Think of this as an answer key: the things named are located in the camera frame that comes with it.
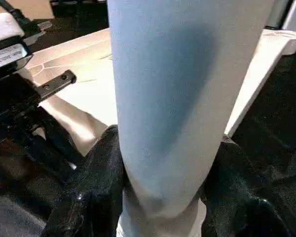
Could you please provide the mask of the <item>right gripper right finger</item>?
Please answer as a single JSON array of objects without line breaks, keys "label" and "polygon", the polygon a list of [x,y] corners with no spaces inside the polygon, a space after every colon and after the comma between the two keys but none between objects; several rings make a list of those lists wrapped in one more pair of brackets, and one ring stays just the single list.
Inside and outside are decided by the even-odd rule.
[{"label": "right gripper right finger", "polygon": [[296,237],[296,155],[258,165],[224,137],[201,192],[204,237]]}]

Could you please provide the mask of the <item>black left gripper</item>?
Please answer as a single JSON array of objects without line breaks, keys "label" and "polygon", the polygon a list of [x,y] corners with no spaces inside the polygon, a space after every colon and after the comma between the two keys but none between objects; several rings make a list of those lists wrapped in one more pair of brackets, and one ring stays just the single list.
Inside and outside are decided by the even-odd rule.
[{"label": "black left gripper", "polygon": [[19,74],[0,78],[0,140],[12,140],[61,183],[72,175],[71,164],[81,165],[84,158],[70,134],[39,104],[74,83],[71,70],[40,86]]}]

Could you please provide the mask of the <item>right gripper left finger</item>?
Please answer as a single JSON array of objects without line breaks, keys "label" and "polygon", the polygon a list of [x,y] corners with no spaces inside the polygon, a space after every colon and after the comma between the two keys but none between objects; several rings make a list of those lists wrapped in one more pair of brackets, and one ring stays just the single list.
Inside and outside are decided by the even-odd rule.
[{"label": "right gripper left finger", "polygon": [[118,126],[109,126],[67,181],[43,237],[114,237],[128,179]]}]

